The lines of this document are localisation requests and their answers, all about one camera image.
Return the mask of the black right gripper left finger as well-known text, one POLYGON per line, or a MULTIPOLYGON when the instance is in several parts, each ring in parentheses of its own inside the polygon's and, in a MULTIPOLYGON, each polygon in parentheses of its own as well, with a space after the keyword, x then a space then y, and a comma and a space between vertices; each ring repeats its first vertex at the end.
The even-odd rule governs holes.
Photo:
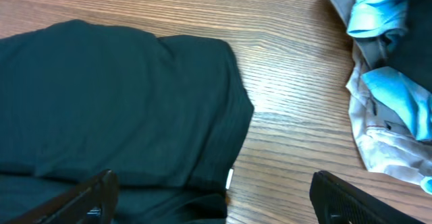
POLYGON ((110 224, 117 206, 117 175, 106 169, 7 224, 110 224))

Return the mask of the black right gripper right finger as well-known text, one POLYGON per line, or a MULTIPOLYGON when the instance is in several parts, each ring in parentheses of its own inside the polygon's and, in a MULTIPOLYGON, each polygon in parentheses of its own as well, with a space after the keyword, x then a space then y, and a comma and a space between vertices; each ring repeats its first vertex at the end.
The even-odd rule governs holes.
POLYGON ((319 224, 422 224, 328 171, 314 173, 309 196, 319 224))

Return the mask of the dark teal t-shirt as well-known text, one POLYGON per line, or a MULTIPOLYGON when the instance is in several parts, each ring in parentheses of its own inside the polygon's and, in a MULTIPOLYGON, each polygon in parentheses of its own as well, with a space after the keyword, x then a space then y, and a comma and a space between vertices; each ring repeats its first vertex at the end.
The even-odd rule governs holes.
POLYGON ((1 221, 105 169, 115 223, 224 223, 254 107, 223 40, 72 20, 1 40, 1 221))

